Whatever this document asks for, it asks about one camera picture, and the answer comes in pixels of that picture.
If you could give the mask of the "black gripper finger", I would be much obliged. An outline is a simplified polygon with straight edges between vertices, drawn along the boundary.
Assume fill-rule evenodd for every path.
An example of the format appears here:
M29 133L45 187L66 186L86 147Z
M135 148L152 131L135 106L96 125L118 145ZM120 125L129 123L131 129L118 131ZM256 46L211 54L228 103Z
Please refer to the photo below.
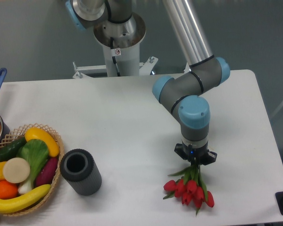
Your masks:
M200 157L200 164L201 165L209 165L216 161L217 153L212 151L207 151Z
M190 152L188 151L188 147L185 144L177 143L175 145L174 152L179 155L183 160L188 162L191 161Z

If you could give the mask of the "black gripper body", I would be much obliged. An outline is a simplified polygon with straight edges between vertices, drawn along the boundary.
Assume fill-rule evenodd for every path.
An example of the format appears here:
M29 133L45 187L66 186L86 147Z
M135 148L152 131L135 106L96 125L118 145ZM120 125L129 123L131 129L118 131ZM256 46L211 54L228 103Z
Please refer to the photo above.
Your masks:
M184 160L189 162L197 160L198 162L203 163L208 156L208 144L205 144L200 148L193 148L192 145L187 146L184 143L182 143L182 145Z

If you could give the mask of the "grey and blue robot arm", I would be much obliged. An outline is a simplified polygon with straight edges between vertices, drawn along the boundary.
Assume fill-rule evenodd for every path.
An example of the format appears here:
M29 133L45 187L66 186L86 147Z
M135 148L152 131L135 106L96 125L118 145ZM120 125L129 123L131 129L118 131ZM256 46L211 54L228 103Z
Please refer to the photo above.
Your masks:
M208 165L217 154L208 149L210 109L202 94L226 81L230 67L212 53L192 1L166 0L163 4L188 71L179 78L162 76L152 93L181 126L182 141L175 152L190 163ZM109 77L141 74L139 45L146 27L130 0L68 0L66 8L77 28L93 28Z

